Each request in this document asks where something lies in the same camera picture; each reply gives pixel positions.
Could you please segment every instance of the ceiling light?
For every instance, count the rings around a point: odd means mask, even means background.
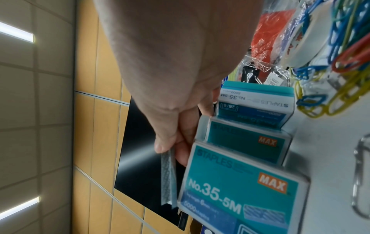
[[[8,216],[10,216],[12,214],[17,213],[18,211],[21,211],[23,209],[26,209],[27,207],[30,207],[30,206],[38,203],[39,201],[40,201],[40,197],[36,197],[36,198],[34,198],[34,199],[32,199],[32,200],[30,200],[28,202],[25,202],[25,203],[20,204],[20,205],[18,205],[16,207],[13,207],[13,208],[11,208],[9,210],[6,210],[6,211],[0,213],[0,220],[4,219],[4,218],[6,218],[6,217],[8,217]]]
[[[2,22],[0,22],[0,32],[32,43],[34,42],[34,35],[32,33],[17,29]]]

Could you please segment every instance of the white tape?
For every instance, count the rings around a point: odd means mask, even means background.
[[[310,24],[302,37],[302,25],[292,33],[281,58],[283,67],[303,67],[327,43],[331,29],[331,5],[333,0],[317,6],[310,15]]]

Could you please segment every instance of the wall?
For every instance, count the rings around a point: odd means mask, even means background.
[[[188,234],[114,189],[131,96],[92,0],[77,17],[73,233]]]
[[[0,0],[0,22],[35,43],[0,34],[1,234],[69,233],[74,0]]]

